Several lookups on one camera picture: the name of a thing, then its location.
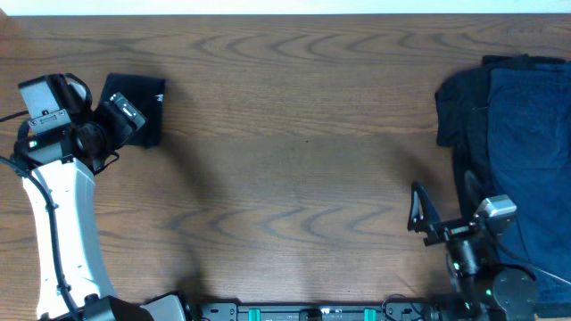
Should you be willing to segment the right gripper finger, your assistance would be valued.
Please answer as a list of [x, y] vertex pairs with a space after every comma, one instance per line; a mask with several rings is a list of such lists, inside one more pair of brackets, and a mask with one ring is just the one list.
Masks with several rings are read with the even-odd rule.
[[410, 214], [407, 229], [416, 233], [428, 233], [434, 225], [441, 222], [441, 217], [430, 200], [426, 189], [419, 182], [411, 185]]
[[468, 205], [472, 210], [476, 210], [483, 199], [483, 187], [478, 177], [471, 170], [467, 170], [464, 174], [464, 187]]

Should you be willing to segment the dark teal t-shirt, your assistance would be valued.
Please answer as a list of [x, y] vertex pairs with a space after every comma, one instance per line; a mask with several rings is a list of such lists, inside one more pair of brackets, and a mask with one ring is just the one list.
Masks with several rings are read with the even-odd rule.
[[127, 142], [144, 148], [159, 145], [166, 80], [139, 75], [110, 73], [104, 83], [100, 101], [117, 92], [124, 95], [146, 117], [146, 123]]

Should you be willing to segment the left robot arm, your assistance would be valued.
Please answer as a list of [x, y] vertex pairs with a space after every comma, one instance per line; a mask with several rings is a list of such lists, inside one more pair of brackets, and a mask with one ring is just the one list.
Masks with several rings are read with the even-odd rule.
[[123, 94], [96, 109], [89, 94], [24, 89], [30, 135], [10, 164], [33, 209], [40, 260], [41, 320], [185, 320], [177, 293], [144, 304], [118, 298], [95, 222], [95, 175], [147, 122]]

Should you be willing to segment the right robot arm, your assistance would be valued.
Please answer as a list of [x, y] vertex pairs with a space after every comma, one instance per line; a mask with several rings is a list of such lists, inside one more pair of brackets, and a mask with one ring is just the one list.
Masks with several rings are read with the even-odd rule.
[[538, 290], [529, 268], [501, 261], [498, 237], [515, 221], [505, 194], [485, 198], [467, 218], [443, 221], [424, 186], [411, 184], [407, 229], [424, 245], [442, 244], [453, 292], [422, 304], [422, 320], [533, 320]]

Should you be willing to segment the black garment in pile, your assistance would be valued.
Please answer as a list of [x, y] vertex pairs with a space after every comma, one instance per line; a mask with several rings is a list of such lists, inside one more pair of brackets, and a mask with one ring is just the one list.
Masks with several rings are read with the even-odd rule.
[[471, 217], [464, 174], [471, 170], [483, 187], [483, 199], [495, 195], [487, 152], [487, 107], [491, 73], [496, 69], [536, 70], [541, 65], [556, 65], [562, 58], [486, 55], [479, 66], [462, 70], [443, 81], [434, 94], [438, 117], [436, 143], [452, 149], [452, 170], [460, 213]]

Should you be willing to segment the blue garment in pile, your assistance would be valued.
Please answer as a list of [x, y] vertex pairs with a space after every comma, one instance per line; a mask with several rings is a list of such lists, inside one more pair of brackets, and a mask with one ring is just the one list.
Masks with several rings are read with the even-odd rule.
[[492, 181], [517, 205], [501, 244], [542, 272], [539, 306], [570, 313], [570, 66], [491, 73], [487, 149]]

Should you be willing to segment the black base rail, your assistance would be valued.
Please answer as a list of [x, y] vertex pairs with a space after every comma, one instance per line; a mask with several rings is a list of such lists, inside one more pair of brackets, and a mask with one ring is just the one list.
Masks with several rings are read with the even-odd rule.
[[391, 295], [382, 302], [344, 303], [239, 303], [207, 301], [192, 303], [174, 292], [144, 304], [160, 321], [438, 321], [442, 312], [429, 303]]

